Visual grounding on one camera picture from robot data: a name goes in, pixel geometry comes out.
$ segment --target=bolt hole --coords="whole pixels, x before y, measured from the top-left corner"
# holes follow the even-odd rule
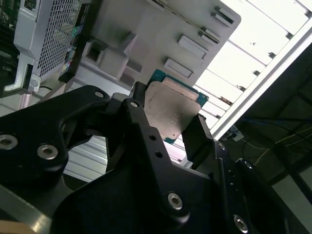
[[[245,227],[244,223],[242,222],[241,219],[237,220],[238,228],[243,229]]]
[[[228,170],[228,172],[229,172],[230,176],[235,177],[234,173],[231,170]]]
[[[0,141],[1,145],[10,145],[12,143],[12,140],[10,139],[3,139]]]
[[[104,94],[103,94],[103,93],[100,93],[100,92],[98,92],[98,91],[94,92],[94,94],[95,94],[96,96],[98,96],[99,98],[103,98],[103,97],[104,97]]]
[[[42,150],[46,155],[51,155],[53,153],[53,150],[49,149],[49,148],[45,148]]]
[[[156,136],[154,136],[154,135],[149,135],[149,137],[151,140],[156,140]]]
[[[134,107],[138,107],[138,104],[137,104],[136,102],[134,102],[134,101],[131,101],[130,104],[131,104],[132,106],[134,106]]]
[[[156,155],[156,157],[162,158],[162,153],[161,152],[156,151],[155,155]]]

